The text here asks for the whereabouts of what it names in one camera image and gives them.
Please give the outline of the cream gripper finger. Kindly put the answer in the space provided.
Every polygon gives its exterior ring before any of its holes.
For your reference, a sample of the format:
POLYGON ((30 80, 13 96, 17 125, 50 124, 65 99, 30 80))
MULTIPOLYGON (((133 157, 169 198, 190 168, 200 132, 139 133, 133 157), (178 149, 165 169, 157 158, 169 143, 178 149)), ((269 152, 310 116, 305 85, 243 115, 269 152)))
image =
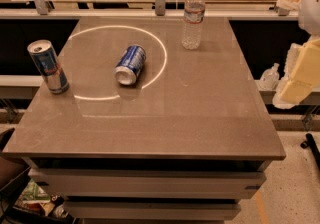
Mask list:
POLYGON ((293 43, 272 103, 276 108, 290 109, 299 105, 319 85, 320 39, 311 38, 303 45, 293 43))

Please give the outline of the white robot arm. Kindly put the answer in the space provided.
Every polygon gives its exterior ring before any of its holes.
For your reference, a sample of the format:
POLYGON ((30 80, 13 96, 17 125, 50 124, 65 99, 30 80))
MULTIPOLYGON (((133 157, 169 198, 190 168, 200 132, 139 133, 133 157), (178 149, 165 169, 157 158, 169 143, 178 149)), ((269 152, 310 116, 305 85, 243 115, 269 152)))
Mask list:
POLYGON ((298 11, 298 25, 310 38, 303 45, 292 43, 287 52, 284 76, 272 104, 290 109, 306 99, 320 85, 320 0, 278 0, 276 5, 298 11))

